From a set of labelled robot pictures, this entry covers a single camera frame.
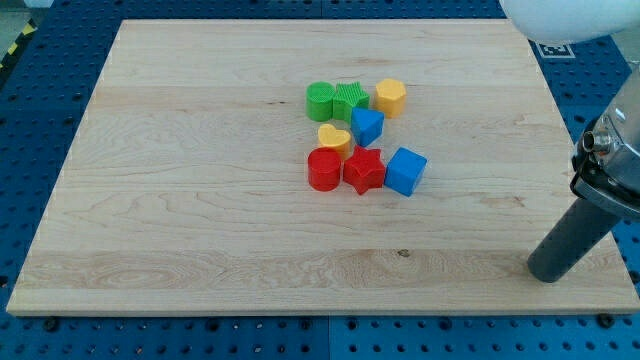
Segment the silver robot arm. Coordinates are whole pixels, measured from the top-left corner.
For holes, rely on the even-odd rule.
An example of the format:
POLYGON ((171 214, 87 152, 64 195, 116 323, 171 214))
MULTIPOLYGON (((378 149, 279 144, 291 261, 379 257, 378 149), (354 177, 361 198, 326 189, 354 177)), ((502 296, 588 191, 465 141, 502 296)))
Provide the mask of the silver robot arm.
MULTIPOLYGON (((513 25, 541 45, 593 40, 639 25, 638 0, 502 0, 513 25)), ((639 219, 639 71, 576 146, 586 157, 572 190, 618 217, 639 219)))

